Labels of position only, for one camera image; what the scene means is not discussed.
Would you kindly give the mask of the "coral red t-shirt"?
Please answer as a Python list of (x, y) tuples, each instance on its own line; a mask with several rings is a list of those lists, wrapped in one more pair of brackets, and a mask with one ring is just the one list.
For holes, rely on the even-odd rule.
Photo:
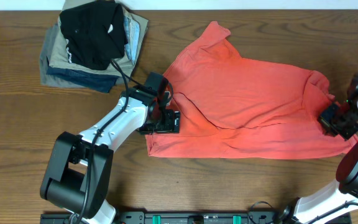
[(357, 136), (328, 136), (318, 122), (334, 101), (322, 73), (244, 58), (229, 35), (211, 22), (165, 71), (180, 131), (146, 136), (150, 156), (314, 159), (349, 152)]

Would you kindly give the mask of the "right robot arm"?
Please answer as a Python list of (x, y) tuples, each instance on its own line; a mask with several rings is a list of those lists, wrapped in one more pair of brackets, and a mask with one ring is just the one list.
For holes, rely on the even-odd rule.
[[(328, 134), (345, 140), (358, 132), (358, 73), (347, 89), (347, 101), (330, 105), (318, 121)], [(358, 210), (358, 142), (343, 157), (330, 184), (310, 196), (297, 198), (275, 223), (328, 223), (353, 210)]]

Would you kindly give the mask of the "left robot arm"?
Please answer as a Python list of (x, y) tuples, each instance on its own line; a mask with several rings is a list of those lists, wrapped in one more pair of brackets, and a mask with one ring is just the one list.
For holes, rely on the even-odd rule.
[(70, 214), (53, 217), (53, 223), (113, 223), (116, 209), (106, 200), (113, 155), (134, 131), (179, 133), (180, 112), (167, 107), (172, 97), (172, 84), (150, 73), (144, 84), (126, 87), (117, 105), (95, 125), (57, 137), (40, 196)]

